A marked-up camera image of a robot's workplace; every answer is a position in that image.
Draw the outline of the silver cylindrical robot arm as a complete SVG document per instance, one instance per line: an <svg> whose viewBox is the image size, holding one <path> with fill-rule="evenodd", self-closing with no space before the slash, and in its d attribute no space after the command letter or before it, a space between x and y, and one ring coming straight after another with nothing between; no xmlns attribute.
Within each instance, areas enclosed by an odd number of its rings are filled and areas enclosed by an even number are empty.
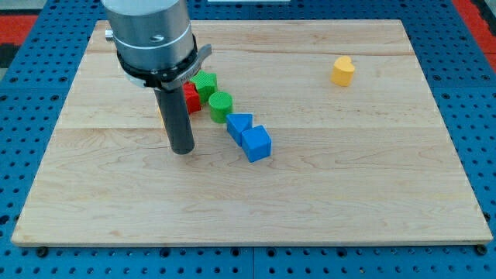
<svg viewBox="0 0 496 279"><path fill-rule="evenodd" d="M122 69L147 87L179 75L197 57L185 0L102 0Z"/></svg>

